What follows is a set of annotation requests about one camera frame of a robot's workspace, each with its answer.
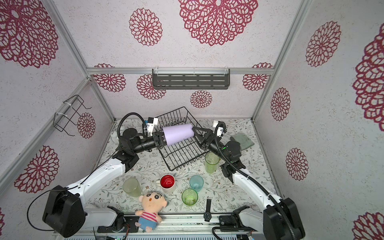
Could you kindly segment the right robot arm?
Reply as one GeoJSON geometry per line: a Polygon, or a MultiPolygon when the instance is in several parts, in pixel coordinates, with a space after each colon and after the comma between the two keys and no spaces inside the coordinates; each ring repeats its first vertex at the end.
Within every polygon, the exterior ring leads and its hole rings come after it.
{"type": "Polygon", "coordinates": [[[255,230],[267,240],[301,240],[305,237],[304,226],[294,201],[273,194],[253,177],[241,162],[240,143],[221,143],[221,134],[226,132],[225,123],[218,122],[214,130],[198,127],[192,130],[201,149],[224,160],[221,165],[224,177],[240,187],[258,206],[258,211],[245,208],[238,212],[243,230],[255,230]]]}

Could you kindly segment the bright green short cup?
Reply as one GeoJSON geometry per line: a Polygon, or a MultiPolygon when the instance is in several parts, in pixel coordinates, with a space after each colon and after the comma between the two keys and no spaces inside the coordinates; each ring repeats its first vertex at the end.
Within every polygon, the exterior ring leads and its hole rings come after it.
{"type": "Polygon", "coordinates": [[[182,201],[188,207],[193,206],[198,199],[198,193],[194,189],[186,189],[182,192],[182,201]]]}

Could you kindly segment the white mug red inside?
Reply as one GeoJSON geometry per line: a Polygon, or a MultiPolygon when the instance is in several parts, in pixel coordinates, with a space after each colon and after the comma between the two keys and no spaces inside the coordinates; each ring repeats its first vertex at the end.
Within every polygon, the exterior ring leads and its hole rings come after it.
{"type": "Polygon", "coordinates": [[[161,187],[165,194],[171,194],[176,189],[176,179],[173,175],[164,175],[156,183],[161,187]]]}

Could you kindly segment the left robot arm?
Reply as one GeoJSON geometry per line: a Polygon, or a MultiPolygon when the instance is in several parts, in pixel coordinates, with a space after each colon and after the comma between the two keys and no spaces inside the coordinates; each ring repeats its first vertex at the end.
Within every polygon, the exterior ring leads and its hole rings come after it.
{"type": "Polygon", "coordinates": [[[139,153],[167,145],[164,132],[154,132],[146,138],[140,136],[135,129],[126,129],[110,159],[83,179],[67,187],[53,188],[43,213],[43,222],[65,238],[86,228],[122,230],[126,224],[123,212],[115,207],[89,205],[88,200],[104,185],[132,169],[139,160],[139,153]]]}

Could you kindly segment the frosted pale green cup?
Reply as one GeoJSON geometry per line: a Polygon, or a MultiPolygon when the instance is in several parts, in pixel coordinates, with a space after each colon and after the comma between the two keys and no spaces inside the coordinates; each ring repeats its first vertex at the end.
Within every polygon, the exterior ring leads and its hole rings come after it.
{"type": "Polygon", "coordinates": [[[129,178],[123,183],[123,190],[131,197],[138,198],[142,195],[142,189],[139,181],[136,178],[129,178]]]}

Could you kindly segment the lilac plastic cup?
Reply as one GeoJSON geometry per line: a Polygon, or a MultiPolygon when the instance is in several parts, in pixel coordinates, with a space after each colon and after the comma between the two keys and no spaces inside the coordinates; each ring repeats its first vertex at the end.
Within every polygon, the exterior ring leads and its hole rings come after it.
{"type": "Polygon", "coordinates": [[[182,142],[194,136],[192,130],[193,125],[175,125],[170,127],[164,127],[163,132],[165,134],[165,140],[168,146],[182,142]]]}

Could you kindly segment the teal plastic cup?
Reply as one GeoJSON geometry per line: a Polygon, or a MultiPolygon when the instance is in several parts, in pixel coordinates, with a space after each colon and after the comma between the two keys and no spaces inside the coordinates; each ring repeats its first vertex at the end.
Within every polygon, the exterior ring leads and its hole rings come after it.
{"type": "Polygon", "coordinates": [[[204,186],[204,179],[199,175],[194,175],[190,178],[190,187],[194,189],[196,192],[202,190],[204,186]]]}

